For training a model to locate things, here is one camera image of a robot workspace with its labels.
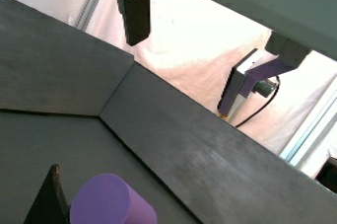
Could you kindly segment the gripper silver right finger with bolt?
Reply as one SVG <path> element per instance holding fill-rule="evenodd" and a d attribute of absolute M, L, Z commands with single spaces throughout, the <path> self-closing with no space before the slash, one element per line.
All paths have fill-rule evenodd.
<path fill-rule="evenodd" d="M 265 48 L 254 48 L 232 67 L 217 105 L 218 115 L 230 120 L 252 93 L 266 98 L 278 85 L 272 78 L 294 70 L 309 52 L 305 45 L 272 32 Z"/>

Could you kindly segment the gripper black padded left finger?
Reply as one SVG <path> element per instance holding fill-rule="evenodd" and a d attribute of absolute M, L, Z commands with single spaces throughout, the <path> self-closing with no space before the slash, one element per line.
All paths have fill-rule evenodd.
<path fill-rule="evenodd" d="M 151 0 L 117 0 L 127 43 L 136 45 L 151 34 Z"/>

